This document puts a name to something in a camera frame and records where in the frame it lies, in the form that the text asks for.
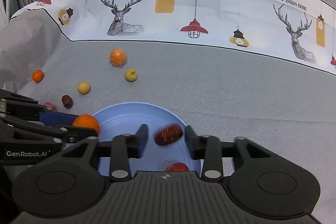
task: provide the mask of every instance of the tangerine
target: tangerine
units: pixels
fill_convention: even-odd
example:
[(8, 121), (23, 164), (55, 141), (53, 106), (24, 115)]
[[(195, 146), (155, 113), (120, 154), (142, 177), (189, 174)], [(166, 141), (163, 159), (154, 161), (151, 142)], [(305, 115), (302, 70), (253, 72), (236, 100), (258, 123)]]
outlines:
[(100, 133), (100, 125), (95, 117), (89, 114), (79, 115), (72, 123), (73, 127), (92, 128), (97, 134)]
[(122, 67), (127, 63), (127, 55), (122, 49), (115, 48), (111, 51), (109, 60), (114, 67)]
[(40, 69), (35, 70), (35, 71), (33, 72), (33, 74), (31, 75), (31, 78), (33, 79), (33, 81), (34, 81), (35, 83), (39, 83), (39, 82), (41, 82), (42, 79), (43, 79), (43, 77), (44, 77), (44, 73), (43, 73), (43, 71), (41, 71)]

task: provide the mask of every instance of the genrobot.ai logo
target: genrobot.ai logo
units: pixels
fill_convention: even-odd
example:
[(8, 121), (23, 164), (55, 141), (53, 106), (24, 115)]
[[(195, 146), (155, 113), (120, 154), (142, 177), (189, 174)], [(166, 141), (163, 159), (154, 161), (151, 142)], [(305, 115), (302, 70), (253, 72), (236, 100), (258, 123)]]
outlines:
[(11, 152), (7, 151), (6, 156), (8, 157), (46, 157), (47, 152)]

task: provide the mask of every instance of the plastic-wrapped fruit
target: plastic-wrapped fruit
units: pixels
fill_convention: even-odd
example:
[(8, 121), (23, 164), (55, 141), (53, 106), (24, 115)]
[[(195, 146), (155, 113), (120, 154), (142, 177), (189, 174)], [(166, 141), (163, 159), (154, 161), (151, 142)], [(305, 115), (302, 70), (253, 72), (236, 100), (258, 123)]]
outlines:
[(43, 79), (43, 77), (44, 77), (44, 73), (43, 73), (43, 71), (41, 71), (40, 69), (35, 70), (35, 71), (33, 72), (33, 74), (31, 75), (31, 78), (33, 79), (33, 81), (34, 81), (35, 83), (39, 83), (39, 82), (41, 82), (42, 79)]
[(95, 117), (89, 114), (79, 115), (72, 123), (73, 127), (93, 128), (97, 134), (100, 133), (100, 125)]
[(57, 106), (55, 106), (53, 103), (51, 102), (46, 102), (43, 104), (46, 107), (49, 107), (52, 111), (57, 111)]
[(172, 164), (166, 169), (166, 172), (186, 172), (186, 171), (189, 171), (189, 168), (186, 164), (182, 162)]
[(178, 124), (168, 126), (155, 135), (155, 143), (157, 145), (168, 145), (176, 142), (183, 136), (183, 130)]
[(122, 67), (127, 63), (127, 55), (122, 49), (115, 48), (111, 51), (109, 60), (114, 67)]

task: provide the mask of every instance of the small yellow fruit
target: small yellow fruit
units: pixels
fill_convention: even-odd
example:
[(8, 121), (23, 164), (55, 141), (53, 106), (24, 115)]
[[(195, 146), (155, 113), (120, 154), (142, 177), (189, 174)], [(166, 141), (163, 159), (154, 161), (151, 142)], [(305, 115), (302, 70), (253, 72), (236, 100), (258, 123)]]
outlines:
[(138, 73), (135, 69), (128, 69), (125, 72), (125, 79), (129, 82), (134, 82), (138, 78)]
[(81, 82), (77, 86), (77, 91), (80, 94), (87, 94), (91, 90), (90, 84), (87, 82)]

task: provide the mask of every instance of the text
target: text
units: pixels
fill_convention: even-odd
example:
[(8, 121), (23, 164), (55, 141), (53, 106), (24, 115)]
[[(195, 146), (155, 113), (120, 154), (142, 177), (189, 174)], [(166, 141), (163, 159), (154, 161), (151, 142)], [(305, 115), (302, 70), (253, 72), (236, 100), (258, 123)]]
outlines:
[(46, 157), (47, 152), (11, 152), (7, 151), (6, 155), (8, 157)]
[(295, 1), (292, 1), (292, 0), (281, 0), (281, 1), (284, 1), (284, 2), (286, 2), (286, 3), (288, 3), (288, 4), (290, 4), (290, 5), (293, 5), (293, 6), (295, 6), (295, 7), (298, 7), (298, 8), (300, 8), (300, 9), (304, 10), (304, 11), (307, 11), (307, 7), (301, 5), (300, 3), (297, 3), (297, 2), (295, 2)]

